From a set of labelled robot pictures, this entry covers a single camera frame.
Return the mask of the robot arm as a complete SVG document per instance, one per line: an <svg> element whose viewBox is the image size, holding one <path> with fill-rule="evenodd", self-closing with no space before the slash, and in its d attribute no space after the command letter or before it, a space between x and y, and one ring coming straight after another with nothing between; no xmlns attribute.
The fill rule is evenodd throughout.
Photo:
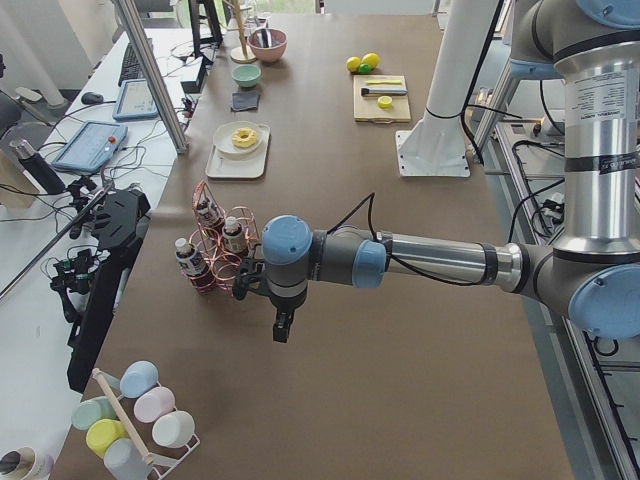
<svg viewBox="0 0 640 480"><path fill-rule="evenodd" d="M496 285L530 297L609 339L639 333L635 174L639 5L519 1L513 62L565 82L564 229L549 246L504 246L377 232L312 230L283 215L263 230L261 291L284 342L310 281L375 288L407 271L456 286Z"/></svg>

